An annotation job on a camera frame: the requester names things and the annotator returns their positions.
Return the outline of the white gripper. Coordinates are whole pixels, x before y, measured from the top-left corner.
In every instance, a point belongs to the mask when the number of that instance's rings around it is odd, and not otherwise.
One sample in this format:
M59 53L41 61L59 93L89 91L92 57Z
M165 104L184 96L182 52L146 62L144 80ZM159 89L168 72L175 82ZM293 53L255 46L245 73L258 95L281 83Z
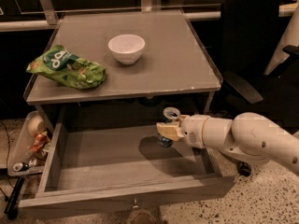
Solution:
M178 121L162 123L157 122L156 128L159 135L172 141L178 141L183 137L190 147L205 148L203 141L204 126L209 116L206 115L180 115L178 120L182 121L181 128Z

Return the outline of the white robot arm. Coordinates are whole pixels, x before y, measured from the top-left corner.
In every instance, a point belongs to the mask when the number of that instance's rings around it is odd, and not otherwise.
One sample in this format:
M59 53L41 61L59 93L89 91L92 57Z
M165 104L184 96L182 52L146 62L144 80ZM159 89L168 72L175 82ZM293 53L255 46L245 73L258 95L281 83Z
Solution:
M299 175L299 139L272 120L251 112L234 119L208 115L182 115L167 108L167 123L156 124L158 134L168 140L183 140L188 146L214 148L225 156L248 164L272 160Z

